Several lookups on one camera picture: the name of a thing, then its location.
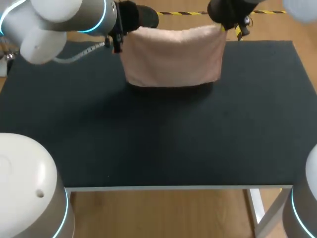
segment pink towel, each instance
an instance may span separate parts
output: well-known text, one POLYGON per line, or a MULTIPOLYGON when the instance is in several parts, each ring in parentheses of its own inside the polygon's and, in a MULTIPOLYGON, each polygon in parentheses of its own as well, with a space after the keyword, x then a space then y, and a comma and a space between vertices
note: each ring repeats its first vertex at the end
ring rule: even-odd
POLYGON ((127 81, 141 87, 183 87, 219 79, 226 32, 209 25, 183 31, 140 27, 120 54, 127 81))

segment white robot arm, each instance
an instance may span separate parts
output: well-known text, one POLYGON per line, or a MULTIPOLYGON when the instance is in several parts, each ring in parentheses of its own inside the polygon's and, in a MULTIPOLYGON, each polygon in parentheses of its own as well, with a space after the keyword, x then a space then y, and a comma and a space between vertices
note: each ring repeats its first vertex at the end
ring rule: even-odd
POLYGON ((67 31, 110 35, 115 51, 120 52, 123 35, 139 27, 138 10, 131 1, 2 0, 0 12, 0 33, 33 64, 55 58, 66 44, 67 31))

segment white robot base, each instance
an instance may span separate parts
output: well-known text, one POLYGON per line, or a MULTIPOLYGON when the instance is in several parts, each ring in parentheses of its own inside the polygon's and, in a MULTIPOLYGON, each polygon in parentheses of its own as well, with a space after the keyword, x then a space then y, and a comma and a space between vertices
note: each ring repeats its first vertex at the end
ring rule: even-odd
POLYGON ((35 140, 0 133, 0 191, 0 237, 73 237, 66 189, 52 157, 35 140))

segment table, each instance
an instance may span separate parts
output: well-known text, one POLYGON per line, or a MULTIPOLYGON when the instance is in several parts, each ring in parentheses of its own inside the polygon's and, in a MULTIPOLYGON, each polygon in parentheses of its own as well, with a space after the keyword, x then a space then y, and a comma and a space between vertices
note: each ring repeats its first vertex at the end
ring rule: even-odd
POLYGON ((71 65, 18 58, 0 115, 0 132, 44 145, 69 191, 290 188, 317 143, 316 93, 291 42, 229 42, 221 80, 188 89, 131 88, 106 49, 71 65))

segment white table frame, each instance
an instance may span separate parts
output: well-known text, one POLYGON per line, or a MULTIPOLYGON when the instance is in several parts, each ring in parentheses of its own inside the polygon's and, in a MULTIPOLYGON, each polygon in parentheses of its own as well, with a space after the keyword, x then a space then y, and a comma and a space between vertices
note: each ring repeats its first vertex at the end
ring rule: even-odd
POLYGON ((97 192, 97 191, 142 191, 142 190, 209 190, 209 189, 245 189, 251 208, 254 233, 256 238, 265 238, 282 220, 282 212, 287 196, 292 185, 237 185, 237 186, 131 186, 131 187, 77 187, 67 188, 70 197, 72 192, 97 192), (260 188, 282 188, 269 210, 265 212, 260 188))

